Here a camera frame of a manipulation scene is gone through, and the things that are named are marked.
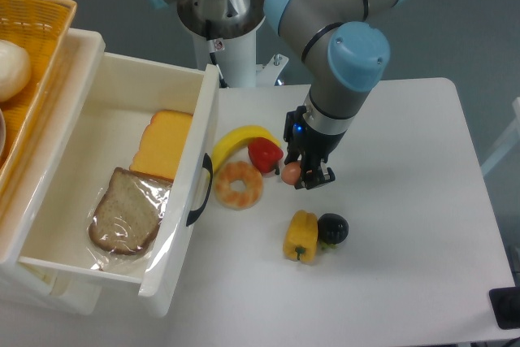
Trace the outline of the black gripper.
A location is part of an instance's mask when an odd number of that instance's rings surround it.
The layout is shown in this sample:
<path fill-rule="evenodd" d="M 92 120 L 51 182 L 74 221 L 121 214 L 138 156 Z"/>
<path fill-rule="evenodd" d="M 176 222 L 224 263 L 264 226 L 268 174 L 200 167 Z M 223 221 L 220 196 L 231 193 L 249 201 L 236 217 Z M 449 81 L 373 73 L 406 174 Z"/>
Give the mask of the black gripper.
<path fill-rule="evenodd" d="M 311 190 L 336 180 L 334 171 L 327 165 L 328 156 L 339 145 L 345 131 L 335 135 L 318 132 L 303 115 L 304 106 L 286 114 L 284 140 L 288 145 L 284 165 L 300 158 L 300 174 L 293 187 Z"/>

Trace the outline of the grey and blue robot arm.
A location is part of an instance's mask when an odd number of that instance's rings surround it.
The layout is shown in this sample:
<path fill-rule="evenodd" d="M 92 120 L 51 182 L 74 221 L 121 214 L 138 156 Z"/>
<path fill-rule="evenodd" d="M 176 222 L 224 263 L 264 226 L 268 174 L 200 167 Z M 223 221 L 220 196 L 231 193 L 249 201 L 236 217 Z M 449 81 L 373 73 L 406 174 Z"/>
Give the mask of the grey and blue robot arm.
<path fill-rule="evenodd" d="M 287 163 L 297 162 L 299 189 L 334 179 L 327 166 L 390 59 L 386 37 L 367 24 L 374 13 L 405 0 L 150 0 L 175 4 L 191 33 L 199 66 L 214 65 L 223 87 L 254 81 L 256 56 L 240 41 L 268 23 L 313 74 L 305 101 L 284 125 Z"/>

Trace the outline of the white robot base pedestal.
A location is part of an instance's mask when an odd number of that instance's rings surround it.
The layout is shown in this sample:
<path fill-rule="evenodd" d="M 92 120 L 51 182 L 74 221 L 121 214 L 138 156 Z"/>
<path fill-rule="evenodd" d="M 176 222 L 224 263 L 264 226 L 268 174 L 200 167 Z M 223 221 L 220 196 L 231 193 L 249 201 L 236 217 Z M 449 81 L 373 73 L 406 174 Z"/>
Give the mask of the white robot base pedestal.
<path fill-rule="evenodd" d="M 183 0 L 177 13 L 191 34 L 197 66 L 219 69 L 223 88 L 282 85 L 289 59 L 274 54 L 257 62 L 257 32 L 264 23 L 264 0 Z"/>

